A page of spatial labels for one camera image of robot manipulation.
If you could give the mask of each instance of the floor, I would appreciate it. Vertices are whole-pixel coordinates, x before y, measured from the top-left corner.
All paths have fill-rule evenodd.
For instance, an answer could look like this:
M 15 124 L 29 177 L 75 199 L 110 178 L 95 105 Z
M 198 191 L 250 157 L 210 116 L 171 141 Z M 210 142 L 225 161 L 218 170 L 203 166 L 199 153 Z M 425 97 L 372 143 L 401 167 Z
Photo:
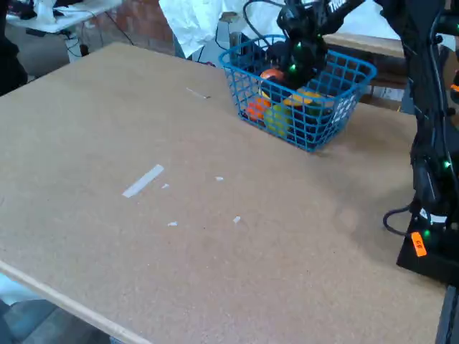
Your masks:
M 80 41 L 89 47 L 90 52 L 112 42 L 129 44 L 129 41 L 120 32 L 119 35 L 100 32 L 97 27 L 88 27 L 83 24 L 78 27 L 77 33 Z M 27 34 L 25 29 L 11 26 L 7 26 L 6 36 L 19 47 L 19 61 L 27 74 L 32 77 L 41 77 L 69 63 L 67 48 L 62 36 L 47 34 L 44 37 L 36 37 Z M 134 34 L 130 34 L 129 37 L 138 47 L 166 54 L 174 53 L 173 44 Z M 51 304 L 21 302 L 13 305 L 4 318 L 12 330 L 22 334 L 18 340 L 18 343 L 21 344 L 110 343 L 110 338 L 106 334 Z
M 130 44 L 121 32 L 118 34 L 99 31 L 97 27 L 81 25 L 77 28 L 80 41 L 89 47 L 90 52 L 113 42 Z M 41 77 L 69 63 L 64 37 L 47 34 L 36 37 L 26 33 L 25 29 L 7 26 L 6 36 L 19 47 L 19 61 L 27 74 Z M 147 37 L 129 34 L 137 47 L 142 47 L 165 54 L 173 54 L 172 43 L 165 43 Z

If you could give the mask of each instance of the white table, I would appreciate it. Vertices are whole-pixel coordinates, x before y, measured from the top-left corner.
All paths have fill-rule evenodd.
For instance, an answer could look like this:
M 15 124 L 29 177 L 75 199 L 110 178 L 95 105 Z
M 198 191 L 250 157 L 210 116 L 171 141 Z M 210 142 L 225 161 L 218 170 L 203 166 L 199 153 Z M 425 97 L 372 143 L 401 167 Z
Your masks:
M 123 0 L 87 0 L 68 7 L 57 7 L 56 10 L 61 11 L 64 16 L 57 17 L 56 22 L 52 24 L 44 23 L 37 20 L 37 18 L 21 20 L 19 17 L 12 16 L 11 14 L 6 16 L 6 20 L 16 27 L 25 27 L 49 34 L 58 34 L 62 30 L 69 31 L 70 35 L 66 35 L 65 44 L 67 45 L 69 60 L 70 62 L 74 62 L 81 55 L 75 26 L 101 13 L 110 11 L 122 3 Z

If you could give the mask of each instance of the white fabric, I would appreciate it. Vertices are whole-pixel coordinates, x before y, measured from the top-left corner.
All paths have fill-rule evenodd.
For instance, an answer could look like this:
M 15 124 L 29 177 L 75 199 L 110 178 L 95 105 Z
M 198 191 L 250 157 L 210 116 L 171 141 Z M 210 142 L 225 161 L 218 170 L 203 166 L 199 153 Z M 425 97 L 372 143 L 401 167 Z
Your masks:
M 54 24 L 56 22 L 52 8 L 56 0 L 35 0 L 34 9 L 37 13 L 37 21 L 43 24 Z
M 256 35 L 245 23 L 242 8 L 247 0 L 160 0 L 159 5 L 172 31 L 176 35 L 186 57 L 214 39 L 217 23 L 222 13 L 233 11 L 240 20 L 232 25 L 232 31 L 241 31 L 250 38 Z M 279 8 L 262 2 L 247 8 L 250 22 L 261 34 L 280 34 L 276 24 Z M 366 0 L 353 10 L 338 30 L 341 33 L 400 39 L 386 19 L 379 15 L 381 6 L 373 0 Z M 444 45 L 455 50 L 454 37 L 444 37 Z

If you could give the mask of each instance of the brick wall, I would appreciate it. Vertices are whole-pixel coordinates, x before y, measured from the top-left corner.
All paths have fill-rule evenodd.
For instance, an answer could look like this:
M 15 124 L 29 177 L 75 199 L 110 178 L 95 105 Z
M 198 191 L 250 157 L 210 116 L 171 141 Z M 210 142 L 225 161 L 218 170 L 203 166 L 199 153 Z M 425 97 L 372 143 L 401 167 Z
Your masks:
M 120 7 L 109 13 L 127 34 L 144 36 L 161 42 L 172 42 L 172 31 L 159 7 L 158 0 L 124 0 Z M 103 31 L 116 31 L 107 16 L 100 16 L 99 22 Z

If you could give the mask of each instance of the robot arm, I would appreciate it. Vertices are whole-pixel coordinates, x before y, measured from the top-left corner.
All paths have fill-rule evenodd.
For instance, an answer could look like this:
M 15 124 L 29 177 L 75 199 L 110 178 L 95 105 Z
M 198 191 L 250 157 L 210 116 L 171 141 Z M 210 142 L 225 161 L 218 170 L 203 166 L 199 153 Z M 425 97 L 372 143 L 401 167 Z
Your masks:
M 286 41 L 276 49 L 283 79 L 271 81 L 296 90 L 318 74 L 326 64 L 323 35 L 336 32 L 344 17 L 362 2 L 325 0 L 303 4 L 301 0 L 285 0 L 278 26 Z M 459 285 L 459 130 L 448 118 L 455 111 L 448 108 L 439 63 L 442 37 L 437 35 L 459 35 L 459 7 L 456 0 L 450 11 L 445 10 L 445 0 L 376 2 L 402 41 L 417 120 L 410 152 L 415 196 L 409 207 L 388 212 L 384 225 L 406 237 L 399 265 Z M 387 225 L 390 215 L 407 209 L 412 212 L 412 220 L 406 233 Z M 424 238 L 428 258 L 414 254 L 410 243 L 414 232 Z
M 298 89 L 325 66 L 327 46 L 323 35 L 336 32 L 344 17 L 362 0 L 286 0 L 278 25 L 287 37 L 280 69 L 282 84 Z M 411 164 L 417 211 L 441 214 L 448 222 L 459 220 L 459 183 L 454 156 L 459 133 L 446 117 L 452 113 L 439 68 L 438 32 L 457 34 L 459 17 L 445 11 L 445 0 L 377 0 L 393 30 L 400 35 L 415 104 L 417 135 Z

